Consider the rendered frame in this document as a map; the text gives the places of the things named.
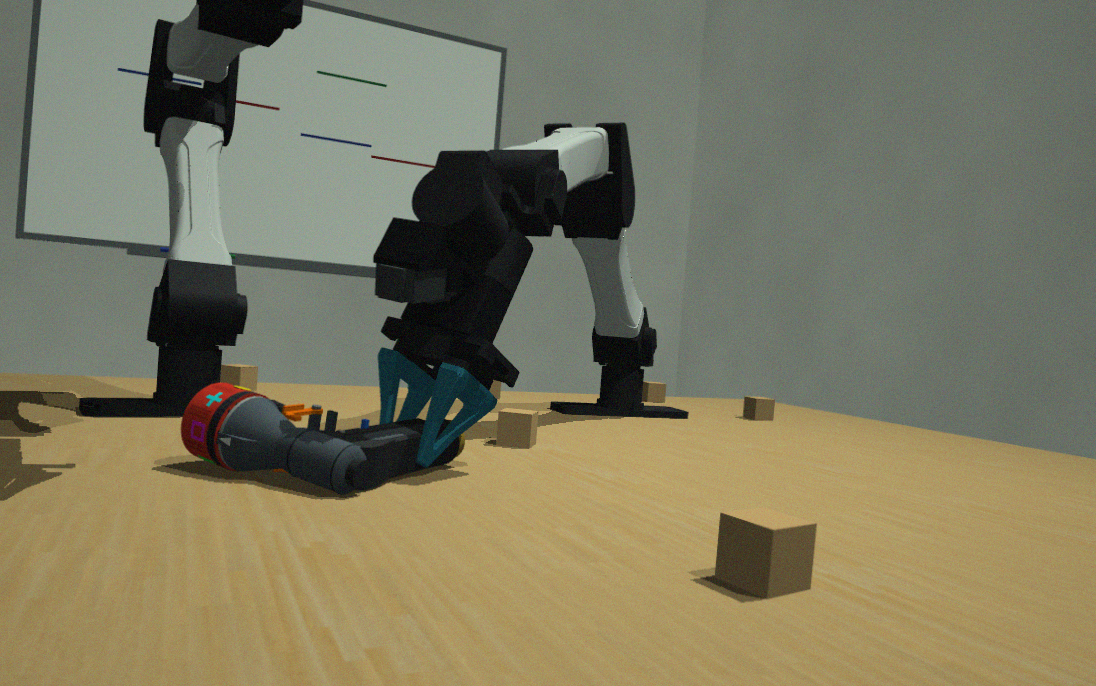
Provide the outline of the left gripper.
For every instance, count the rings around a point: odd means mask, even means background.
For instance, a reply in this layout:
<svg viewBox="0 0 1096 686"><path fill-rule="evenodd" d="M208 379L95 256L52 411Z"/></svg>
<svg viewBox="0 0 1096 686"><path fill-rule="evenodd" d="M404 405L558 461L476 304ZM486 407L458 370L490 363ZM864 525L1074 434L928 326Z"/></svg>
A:
<svg viewBox="0 0 1096 686"><path fill-rule="evenodd" d="M398 340L393 350L380 348L378 353L379 424L393 422L400 378L408 384L408 393L397 421L415 419L431 398L416 464L429 467L463 432L495 408L498 400L489 391L493 380L514 387L520 371L493 345L509 305L491 342L387 317L381 332ZM463 401L463 409L436 439L456 398Z"/></svg>

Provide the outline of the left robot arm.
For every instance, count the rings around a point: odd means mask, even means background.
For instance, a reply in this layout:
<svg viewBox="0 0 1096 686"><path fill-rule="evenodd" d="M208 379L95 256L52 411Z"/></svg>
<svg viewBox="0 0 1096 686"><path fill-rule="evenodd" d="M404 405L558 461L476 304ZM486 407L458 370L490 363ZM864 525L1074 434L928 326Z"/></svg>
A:
<svg viewBox="0 0 1096 686"><path fill-rule="evenodd" d="M545 124L544 135L501 150L439 151L412 196L419 221L393 217L373 256L375 295L407 302L402 320L491 342L533 252L525 236L551 237L562 226L587 272L593 362L604 366L597 403L551 401L550 409L688 419L688 411L641 403L640 367L653 366L657 329L633 289L626 249L635 208L626 124Z"/></svg>

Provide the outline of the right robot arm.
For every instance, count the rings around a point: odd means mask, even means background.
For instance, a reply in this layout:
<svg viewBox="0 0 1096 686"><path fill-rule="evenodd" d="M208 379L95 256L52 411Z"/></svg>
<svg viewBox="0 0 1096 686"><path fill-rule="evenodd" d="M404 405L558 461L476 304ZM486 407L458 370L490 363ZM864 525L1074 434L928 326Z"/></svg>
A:
<svg viewBox="0 0 1096 686"><path fill-rule="evenodd" d="M220 384L215 345L236 345L248 310L224 240L218 176L235 126L239 57L296 28L301 5L196 0L183 21L157 20L144 106L144 132L155 133L169 186L169 251L147 332L159 347L157 387L153 398L80 398L83 416L183 418L199 390ZM172 82L173 73L204 85Z"/></svg>

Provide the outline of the dark grey hose nozzle with red front ring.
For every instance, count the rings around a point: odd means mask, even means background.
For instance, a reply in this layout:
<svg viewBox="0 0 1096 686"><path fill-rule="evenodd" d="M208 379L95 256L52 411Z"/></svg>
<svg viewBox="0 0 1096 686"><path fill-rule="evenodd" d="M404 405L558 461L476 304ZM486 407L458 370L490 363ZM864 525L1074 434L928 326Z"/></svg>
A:
<svg viewBox="0 0 1096 686"><path fill-rule="evenodd" d="M425 420L415 418L336 430L338 412L322 405L277 405L265 395L232 384L212 384L189 402L181 437L194 456L231 471L286 472L336 494L367 490L389 478L450 464L465 446L464 432L429 467L416 464ZM308 427L292 421L309 415ZM288 420L289 419L289 420Z"/></svg>

